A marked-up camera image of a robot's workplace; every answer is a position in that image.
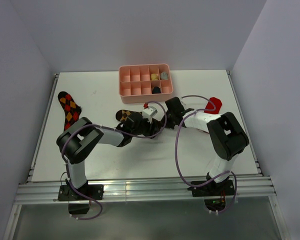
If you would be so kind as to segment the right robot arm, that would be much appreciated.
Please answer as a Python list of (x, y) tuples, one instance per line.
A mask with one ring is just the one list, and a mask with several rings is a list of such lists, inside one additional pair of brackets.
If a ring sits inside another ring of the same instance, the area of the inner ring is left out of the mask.
[[(238, 155), (249, 145), (247, 134), (232, 112), (213, 114), (212, 112), (216, 109), (215, 104), (212, 104), (213, 108), (186, 109), (179, 97), (173, 97), (165, 101), (165, 104), (169, 113), (167, 120), (169, 128), (173, 129), (178, 126), (174, 159), (179, 177), (193, 189), (206, 186), (210, 194), (219, 194), (230, 175), (234, 175), (232, 167)], [(182, 128), (198, 129), (209, 134), (216, 158), (207, 173), (207, 181), (204, 183), (195, 185), (188, 182), (182, 175), (178, 159), (179, 136)]]

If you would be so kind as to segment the brown yellow argyle sock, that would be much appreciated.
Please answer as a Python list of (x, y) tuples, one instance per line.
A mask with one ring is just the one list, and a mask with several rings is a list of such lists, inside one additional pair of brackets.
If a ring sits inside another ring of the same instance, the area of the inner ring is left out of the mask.
[(121, 109), (115, 114), (115, 119), (119, 122), (139, 123), (142, 119), (142, 112)]

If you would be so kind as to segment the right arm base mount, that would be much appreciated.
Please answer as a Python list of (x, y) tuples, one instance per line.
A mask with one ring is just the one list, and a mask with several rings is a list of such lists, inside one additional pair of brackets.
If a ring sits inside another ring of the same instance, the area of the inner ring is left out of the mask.
[(188, 187), (191, 191), (192, 197), (215, 197), (204, 199), (205, 207), (210, 211), (222, 211), (226, 208), (226, 197), (234, 196), (236, 194), (236, 187), (233, 181), (229, 178), (226, 180), (215, 183), (214, 181), (201, 187)]

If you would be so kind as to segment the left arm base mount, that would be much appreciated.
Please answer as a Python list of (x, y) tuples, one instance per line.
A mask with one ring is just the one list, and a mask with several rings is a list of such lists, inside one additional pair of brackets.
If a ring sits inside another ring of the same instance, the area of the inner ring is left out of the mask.
[(69, 185), (61, 185), (57, 200), (68, 202), (69, 214), (80, 216), (88, 213), (92, 203), (102, 200), (103, 194), (103, 184), (88, 184), (76, 190)]

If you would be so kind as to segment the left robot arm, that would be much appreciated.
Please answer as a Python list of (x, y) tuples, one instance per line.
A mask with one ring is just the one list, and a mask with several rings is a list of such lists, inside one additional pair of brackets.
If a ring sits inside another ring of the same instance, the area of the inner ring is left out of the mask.
[(115, 128), (93, 124), (82, 117), (65, 130), (56, 140), (65, 162), (69, 194), (76, 200), (92, 198), (97, 193), (89, 186), (85, 173), (85, 160), (97, 144), (122, 148), (132, 138), (153, 139), (164, 128), (164, 122), (149, 120), (139, 113), (121, 120)]

